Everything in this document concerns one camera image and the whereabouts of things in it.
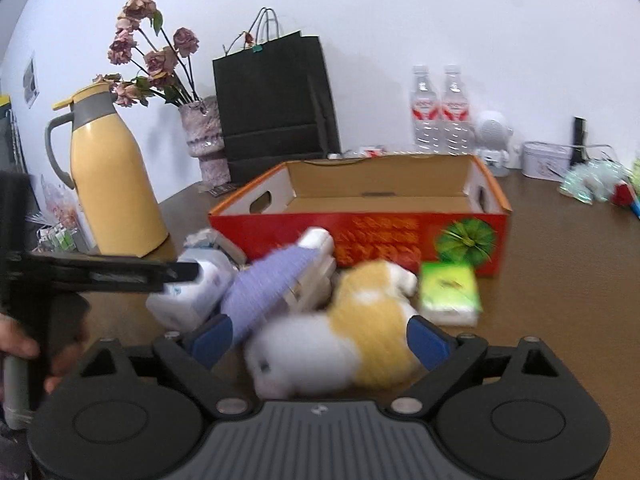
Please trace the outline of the person's left hand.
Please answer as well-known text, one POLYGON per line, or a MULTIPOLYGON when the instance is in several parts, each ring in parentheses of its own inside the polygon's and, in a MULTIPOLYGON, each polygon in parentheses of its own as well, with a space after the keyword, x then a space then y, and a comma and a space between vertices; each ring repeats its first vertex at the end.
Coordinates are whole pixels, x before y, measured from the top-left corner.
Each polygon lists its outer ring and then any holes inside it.
MULTIPOLYGON (((47 393, 53 391, 62 378, 74 368, 89 339, 86 323, 88 302, 76 294, 62 295, 62 301, 64 304, 70 302, 73 306, 79 304, 82 317, 75 335, 66 346, 51 356, 49 375, 43 382, 43 389, 47 393)), ((29 336, 20 320, 12 315, 1 315, 1 354, 3 359, 7 356, 17 356, 20 359, 31 360, 39 356, 38 342, 29 336)))

